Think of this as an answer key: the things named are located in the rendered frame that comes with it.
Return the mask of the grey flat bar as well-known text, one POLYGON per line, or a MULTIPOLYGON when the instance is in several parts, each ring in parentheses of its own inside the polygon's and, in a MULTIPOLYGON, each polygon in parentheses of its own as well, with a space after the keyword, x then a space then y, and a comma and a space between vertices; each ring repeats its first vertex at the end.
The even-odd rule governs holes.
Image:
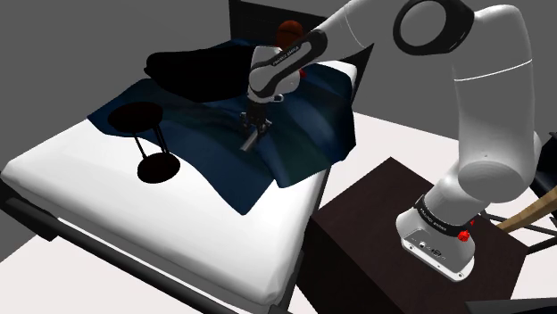
POLYGON ((240 150, 243 152, 251 151, 259 141, 259 137, 260 137, 259 131, 257 129, 254 130, 251 133, 251 135, 245 140, 245 142, 241 145, 240 150))

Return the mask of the black two-disc stand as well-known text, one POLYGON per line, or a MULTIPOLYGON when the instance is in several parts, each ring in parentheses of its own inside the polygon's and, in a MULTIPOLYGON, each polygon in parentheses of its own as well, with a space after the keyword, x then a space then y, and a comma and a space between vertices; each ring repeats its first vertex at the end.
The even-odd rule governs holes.
POLYGON ((137 165, 138 178, 147 184, 160 184, 173 178, 180 169, 179 159, 170 153, 163 137, 160 123, 163 108, 151 102, 127 103, 114 109, 107 118, 108 123, 117 131, 130 133, 141 152, 142 161, 137 165), (138 140, 138 133, 152 130, 159 153, 147 155, 138 140))

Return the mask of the black pillow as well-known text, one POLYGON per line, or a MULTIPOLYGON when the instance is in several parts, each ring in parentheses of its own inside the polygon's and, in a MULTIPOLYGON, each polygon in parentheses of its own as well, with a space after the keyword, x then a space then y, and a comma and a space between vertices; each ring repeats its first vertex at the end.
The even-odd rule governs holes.
POLYGON ((254 53, 252 45, 225 45, 147 57, 144 72, 161 88, 206 103, 244 95, 254 53))

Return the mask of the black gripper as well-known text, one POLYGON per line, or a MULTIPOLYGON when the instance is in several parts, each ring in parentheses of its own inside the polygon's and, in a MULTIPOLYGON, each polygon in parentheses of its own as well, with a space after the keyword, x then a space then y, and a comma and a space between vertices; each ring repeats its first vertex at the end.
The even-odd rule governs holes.
POLYGON ((264 103, 249 101, 246 106, 246 111, 241 112, 239 118, 245 132, 250 130, 251 123, 261 123, 258 126, 259 135, 265 135, 272 126, 272 122, 266 120, 266 109, 264 103))

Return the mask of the dark brown robot stand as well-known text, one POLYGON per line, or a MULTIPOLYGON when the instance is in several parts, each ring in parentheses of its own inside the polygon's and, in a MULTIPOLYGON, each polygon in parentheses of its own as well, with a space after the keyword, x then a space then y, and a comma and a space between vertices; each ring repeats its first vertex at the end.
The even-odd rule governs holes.
POLYGON ((389 158, 312 215, 297 285, 318 314, 469 314, 466 302, 511 298, 528 248, 486 219, 460 283, 402 247, 395 219, 431 187, 389 158))

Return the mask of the black and wooden chair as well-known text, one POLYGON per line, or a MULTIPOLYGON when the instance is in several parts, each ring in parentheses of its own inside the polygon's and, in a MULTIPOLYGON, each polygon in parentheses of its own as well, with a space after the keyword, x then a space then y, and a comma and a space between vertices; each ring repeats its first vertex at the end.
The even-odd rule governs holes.
POLYGON ((550 136, 542 147, 535 178, 530 185, 530 189, 539 199, 509 219, 491 215, 486 211, 480 212, 482 218, 497 221, 497 226, 507 233, 526 228, 552 236, 552 238, 529 246, 528 254, 557 245, 557 231, 533 225, 533 222, 549 216, 557 228, 557 132, 550 132, 550 136))

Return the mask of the bed with white mattress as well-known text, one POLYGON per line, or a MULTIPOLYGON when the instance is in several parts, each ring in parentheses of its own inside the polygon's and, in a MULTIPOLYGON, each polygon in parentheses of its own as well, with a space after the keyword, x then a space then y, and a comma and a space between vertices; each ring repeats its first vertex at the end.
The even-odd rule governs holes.
MULTIPOLYGON (((317 62, 353 81, 364 68, 342 70, 358 53, 317 62)), ((309 217, 319 207, 329 166, 286 188, 271 184, 254 207, 235 211, 191 164, 160 184, 137 176, 142 155, 134 137, 102 133, 86 118, 9 161, 0 172, 4 209, 28 217, 46 239, 76 244, 90 236, 121 257, 140 259, 186 283, 256 314, 268 314, 293 280, 309 217)), ((154 132, 138 133, 145 153, 159 153, 154 132)))

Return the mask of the dark blue blanket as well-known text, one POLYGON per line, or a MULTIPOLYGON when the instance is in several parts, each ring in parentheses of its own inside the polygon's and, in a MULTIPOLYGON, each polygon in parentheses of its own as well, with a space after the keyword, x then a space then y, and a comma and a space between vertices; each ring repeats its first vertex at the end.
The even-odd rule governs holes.
MULTIPOLYGON (((217 46, 252 45, 236 38, 217 46)), ((245 215, 276 184, 290 187, 342 161, 355 146, 353 81, 341 70, 314 63, 304 68, 298 88, 282 103, 270 103, 272 126, 248 153, 239 115, 246 95, 198 103, 161 88, 148 75, 88 115, 102 133, 125 136, 107 121, 127 103, 163 108, 160 128, 170 152, 191 164, 238 213, 245 215)))

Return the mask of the orange-red round thing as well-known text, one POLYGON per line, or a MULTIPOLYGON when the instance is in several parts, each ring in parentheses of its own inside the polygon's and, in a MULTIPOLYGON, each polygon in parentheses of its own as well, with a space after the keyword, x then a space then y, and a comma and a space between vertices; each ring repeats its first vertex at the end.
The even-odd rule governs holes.
POLYGON ((282 50, 290 47, 298 38, 303 37, 303 26, 297 21, 284 21, 276 31, 275 46, 282 50))

